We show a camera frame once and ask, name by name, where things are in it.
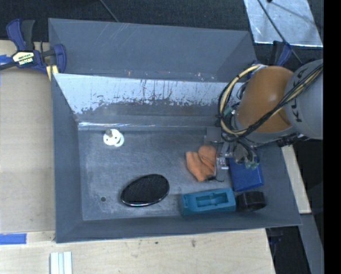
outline wooden table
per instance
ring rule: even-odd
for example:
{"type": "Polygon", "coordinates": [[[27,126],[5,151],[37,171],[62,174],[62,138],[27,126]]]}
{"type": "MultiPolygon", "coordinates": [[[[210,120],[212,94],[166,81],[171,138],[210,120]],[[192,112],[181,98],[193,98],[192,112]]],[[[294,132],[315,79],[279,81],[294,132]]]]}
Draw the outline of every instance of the wooden table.
{"type": "MultiPolygon", "coordinates": [[[[14,52],[13,43],[0,41],[0,55],[14,52]]],[[[19,80],[24,72],[2,72],[1,88],[4,78],[19,80]]],[[[310,213],[294,151],[284,147],[282,152],[299,212],[310,213]]],[[[32,231],[25,245],[1,245],[0,273],[49,273],[50,253],[66,251],[72,252],[74,274],[275,273],[264,229],[70,244],[56,244],[54,235],[52,230],[32,231]]]]}

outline gray plastic tray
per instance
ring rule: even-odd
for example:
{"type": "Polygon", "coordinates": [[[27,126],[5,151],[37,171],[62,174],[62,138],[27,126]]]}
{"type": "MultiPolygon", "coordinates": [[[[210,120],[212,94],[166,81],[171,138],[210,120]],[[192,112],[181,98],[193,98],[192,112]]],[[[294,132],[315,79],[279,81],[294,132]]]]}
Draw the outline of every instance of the gray plastic tray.
{"type": "Polygon", "coordinates": [[[197,151],[207,127],[214,127],[226,82],[255,60],[249,33],[51,19],[50,43],[63,43],[68,58],[77,58],[69,59],[70,74],[55,74],[51,83],[58,243],[300,224],[274,144],[259,149],[265,208],[179,214],[180,194],[231,186],[230,178],[197,182],[184,154],[197,151]],[[147,59],[138,64],[141,50],[147,59]],[[95,53],[100,56],[94,59],[95,53]],[[187,63],[177,64],[179,58],[187,63]],[[226,69],[228,75],[220,71],[226,69]],[[111,127],[124,135],[123,146],[104,144],[111,127]],[[147,174],[164,175],[169,195],[149,207],[121,203],[125,186],[147,174]]]}

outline blue block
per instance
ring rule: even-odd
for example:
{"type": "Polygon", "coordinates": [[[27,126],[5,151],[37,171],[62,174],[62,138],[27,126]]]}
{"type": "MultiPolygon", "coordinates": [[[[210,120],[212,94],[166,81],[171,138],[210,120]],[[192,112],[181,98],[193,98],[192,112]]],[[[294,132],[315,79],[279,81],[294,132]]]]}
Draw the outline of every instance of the blue block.
{"type": "Polygon", "coordinates": [[[183,194],[179,198],[182,215],[217,211],[235,211],[236,201],[231,188],[183,194]]]}
{"type": "Polygon", "coordinates": [[[229,158],[228,166],[230,168],[232,187],[235,192],[247,191],[264,185],[260,166],[255,169],[246,168],[245,163],[237,164],[233,158],[229,158]]]}

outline black oval object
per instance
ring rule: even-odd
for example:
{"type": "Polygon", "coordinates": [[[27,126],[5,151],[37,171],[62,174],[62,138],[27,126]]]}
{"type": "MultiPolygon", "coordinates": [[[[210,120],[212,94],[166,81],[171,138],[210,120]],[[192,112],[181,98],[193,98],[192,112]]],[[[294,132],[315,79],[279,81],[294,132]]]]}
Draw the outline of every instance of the black oval object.
{"type": "Polygon", "coordinates": [[[163,200],[168,195],[169,189],[169,182],[164,176],[146,175],[124,188],[121,201],[131,207],[149,206],[163,200]]]}

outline orange sponge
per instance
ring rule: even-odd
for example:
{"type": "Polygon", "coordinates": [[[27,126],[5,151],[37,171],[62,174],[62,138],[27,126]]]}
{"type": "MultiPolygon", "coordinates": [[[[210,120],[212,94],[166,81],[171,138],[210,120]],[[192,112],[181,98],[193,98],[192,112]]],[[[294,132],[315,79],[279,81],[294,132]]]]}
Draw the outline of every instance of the orange sponge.
{"type": "Polygon", "coordinates": [[[203,145],[198,152],[186,152],[188,170],[199,182],[213,175],[216,165],[216,149],[212,145],[203,145]]]}

